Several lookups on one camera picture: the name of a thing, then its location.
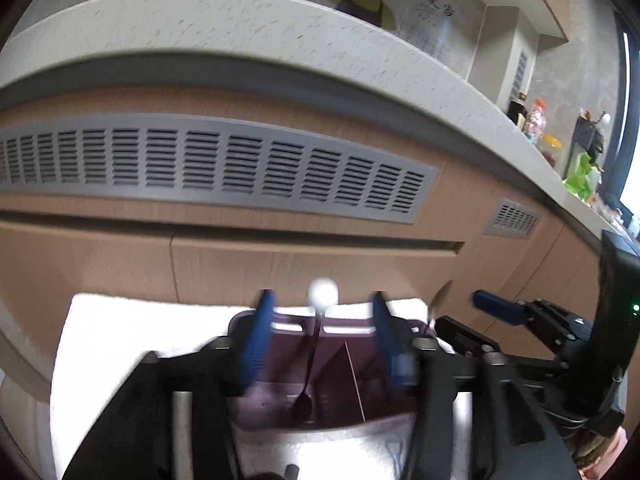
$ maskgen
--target white cloth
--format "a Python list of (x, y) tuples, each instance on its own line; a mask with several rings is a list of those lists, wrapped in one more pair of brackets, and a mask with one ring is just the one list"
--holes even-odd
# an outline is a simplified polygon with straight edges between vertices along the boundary
[[(428, 320), (421, 300), (390, 301), (395, 316)], [(53, 371), (50, 427), (56, 473), (66, 467), (96, 418), (147, 351), (169, 357), (226, 335), (246, 306), (199, 306), (78, 294), (71, 303)], [(311, 307), (277, 309), (312, 316)], [(368, 319), (370, 304), (329, 308), (327, 318)]]

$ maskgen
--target wooden cabinet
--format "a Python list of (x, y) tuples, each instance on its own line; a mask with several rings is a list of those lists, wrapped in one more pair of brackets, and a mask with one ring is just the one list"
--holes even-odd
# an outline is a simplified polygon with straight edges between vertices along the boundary
[(0, 195), (0, 210), (246, 229), (467, 241), (482, 231), (497, 203), (497, 180), (423, 142), (360, 121), (269, 98), (190, 88), (107, 88), (76, 92), (0, 112), (0, 128), (65, 116), (111, 112), (190, 114), (254, 121), (350, 140), (439, 169), (413, 224), (245, 207), (80, 196)]
[(55, 355), (78, 292), (175, 302), (169, 242), (0, 222), (0, 298), (33, 343)]
[[(504, 200), (521, 204), (540, 216), (529, 238), (482, 234)], [(563, 226), (558, 217), (506, 184), (497, 183), (485, 202), (493, 204), (494, 209), (476, 236), (460, 250), (449, 294), (437, 309), (438, 315), (451, 316), (479, 332), (488, 329), (495, 319), (474, 309), (470, 295), (482, 288), (504, 298), (516, 298), (551, 250)]]
[(390, 299), (429, 301), (449, 279), (452, 251), (378, 250), (339, 246), (229, 243), (174, 237), (175, 282), (181, 303), (251, 305), (271, 288), (279, 306), (307, 304), (309, 283), (335, 280), (341, 303), (365, 303), (373, 291)]
[[(564, 226), (514, 298), (525, 301), (543, 298), (586, 319), (593, 319), (598, 303), (598, 255)], [(507, 353), (540, 358), (553, 355), (522, 327), (514, 328), (495, 321), (484, 333), (497, 340)]]

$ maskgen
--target black spoon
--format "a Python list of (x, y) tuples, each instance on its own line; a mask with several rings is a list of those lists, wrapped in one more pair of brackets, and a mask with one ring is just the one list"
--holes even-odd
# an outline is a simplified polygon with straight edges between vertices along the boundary
[(291, 418), (296, 424), (303, 424), (304, 422), (307, 422), (311, 418), (311, 414), (313, 412), (313, 402), (311, 401), (309, 394), (306, 392), (306, 388), (309, 386), (311, 369), (314, 367), (314, 358), (316, 357), (316, 349), (318, 348), (318, 340), (320, 339), (320, 328), (323, 316), (324, 311), (318, 312), (316, 310), (313, 342), (309, 352), (309, 358), (306, 360), (305, 385), (302, 387), (302, 393), (299, 394), (296, 402), (293, 403), (293, 408), (291, 410)]

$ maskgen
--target air vent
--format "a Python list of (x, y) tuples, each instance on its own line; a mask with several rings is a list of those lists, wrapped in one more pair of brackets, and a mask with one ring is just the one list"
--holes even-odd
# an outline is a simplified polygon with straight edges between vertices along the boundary
[(269, 149), (267, 169), (262, 185), (262, 194), (290, 198), (293, 195), (302, 161), (303, 146), (277, 142)]
[(113, 183), (116, 186), (138, 185), (139, 143), (135, 128), (116, 128), (111, 134)]
[(4, 157), (4, 140), (0, 140), (0, 184), (7, 180), (6, 162)]
[(20, 137), (20, 158), (22, 159), (22, 172), (25, 183), (37, 182), (36, 159), (33, 153), (33, 136)]
[(339, 152), (313, 148), (306, 167), (300, 198), (326, 202), (340, 162)]
[(420, 192), (423, 181), (423, 174), (407, 171), (402, 179), (402, 184), (400, 184), (400, 189), (398, 189), (398, 194), (394, 198), (391, 211), (400, 213), (410, 211), (415, 204), (415, 199)]
[(220, 134), (213, 132), (187, 132), (182, 168), (183, 187), (213, 189), (219, 139)]
[(173, 187), (178, 132), (149, 129), (146, 131), (146, 185)]
[(523, 205), (504, 199), (484, 234), (507, 238), (529, 238), (540, 215)]
[(226, 145), (225, 174), (222, 190), (252, 193), (258, 171), (262, 139), (230, 136)]
[(6, 142), (6, 158), (9, 161), (9, 179), (12, 184), (20, 182), (20, 161), (18, 159), (18, 140), (9, 139)]
[(53, 134), (38, 135), (38, 165), (43, 183), (56, 181), (56, 163), (53, 153)]
[(357, 206), (362, 200), (364, 188), (367, 185), (373, 168), (373, 161), (350, 156), (340, 179), (335, 201), (351, 206)]
[(529, 57), (524, 52), (520, 53), (518, 59), (518, 67), (516, 69), (516, 75), (513, 78), (513, 85), (511, 86), (511, 94), (509, 95), (509, 102), (513, 101), (522, 90), (522, 84), (524, 83), (524, 74), (527, 71), (527, 63)]
[(75, 184), (79, 181), (78, 147), (76, 132), (58, 134), (58, 159), (60, 160), (60, 180), (63, 184)]
[(411, 223), (437, 174), (354, 142), (218, 118), (105, 114), (0, 130), (0, 192)]
[(400, 168), (380, 164), (367, 196), (365, 207), (384, 210), (389, 205), (401, 173)]
[(107, 182), (104, 130), (84, 130), (82, 132), (82, 162), (84, 181), (87, 184)]

